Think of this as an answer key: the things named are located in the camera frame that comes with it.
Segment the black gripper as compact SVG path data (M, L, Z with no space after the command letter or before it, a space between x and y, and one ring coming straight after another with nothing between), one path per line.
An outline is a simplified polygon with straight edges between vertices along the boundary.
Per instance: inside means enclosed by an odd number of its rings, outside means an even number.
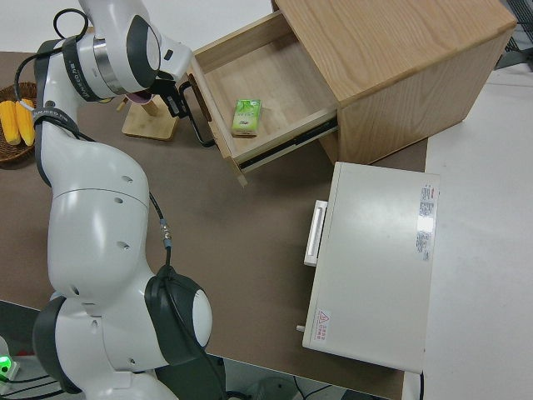
M176 83L172 75L157 76L149 87L149 92L164 98L164 103L173 118L184 118L188 116L188 110L177 90Z

